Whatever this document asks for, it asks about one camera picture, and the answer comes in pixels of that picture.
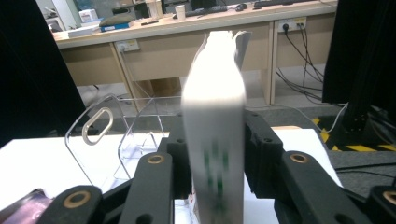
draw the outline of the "box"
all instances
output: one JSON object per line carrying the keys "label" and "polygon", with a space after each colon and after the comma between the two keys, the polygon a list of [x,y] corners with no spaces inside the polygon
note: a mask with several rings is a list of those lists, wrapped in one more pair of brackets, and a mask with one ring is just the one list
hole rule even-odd
{"label": "box", "polygon": [[82,22],[94,21],[98,19],[95,9],[86,9],[79,12]]}
{"label": "box", "polygon": [[157,151],[178,113],[180,97],[109,94],[79,116],[65,144],[91,184],[105,193],[134,177],[139,159]]}
{"label": "box", "polygon": [[120,23],[116,25],[109,25],[109,26],[101,26],[100,30],[102,32],[112,31],[112,30],[119,30],[119,29],[127,29],[134,25],[134,21],[130,21],[128,23]]}

